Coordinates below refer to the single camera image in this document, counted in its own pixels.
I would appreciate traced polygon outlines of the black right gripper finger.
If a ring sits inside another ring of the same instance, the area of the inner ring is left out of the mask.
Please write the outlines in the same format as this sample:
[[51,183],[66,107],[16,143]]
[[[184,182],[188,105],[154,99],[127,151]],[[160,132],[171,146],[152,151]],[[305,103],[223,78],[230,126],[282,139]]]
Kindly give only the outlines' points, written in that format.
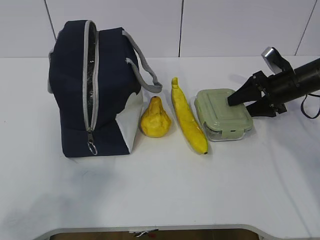
[[236,106],[242,103],[254,101],[250,106],[262,107],[262,88],[266,81],[265,76],[251,76],[242,87],[227,98],[229,106]]
[[246,109],[251,117],[270,117],[276,116],[276,111],[270,99],[266,96],[255,101],[254,103],[247,105]]

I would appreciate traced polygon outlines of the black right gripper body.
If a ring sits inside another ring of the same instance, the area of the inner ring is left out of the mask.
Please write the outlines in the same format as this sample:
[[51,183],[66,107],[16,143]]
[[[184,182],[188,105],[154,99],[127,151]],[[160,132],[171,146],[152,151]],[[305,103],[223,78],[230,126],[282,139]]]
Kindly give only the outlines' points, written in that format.
[[266,76],[262,71],[253,75],[253,77],[265,77],[265,83],[262,85],[264,96],[274,106],[276,114],[282,114],[287,111],[285,103],[297,98],[297,86],[292,79],[291,73],[279,73]]

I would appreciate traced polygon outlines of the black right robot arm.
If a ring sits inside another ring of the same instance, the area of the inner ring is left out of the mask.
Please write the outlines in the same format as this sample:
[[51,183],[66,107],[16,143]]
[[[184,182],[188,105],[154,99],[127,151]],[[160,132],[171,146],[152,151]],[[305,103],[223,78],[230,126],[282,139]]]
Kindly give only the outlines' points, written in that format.
[[320,60],[316,59],[296,69],[283,57],[276,66],[280,72],[266,76],[254,73],[227,98],[229,106],[253,102],[246,107],[251,117],[270,117],[287,111],[285,103],[320,89]]

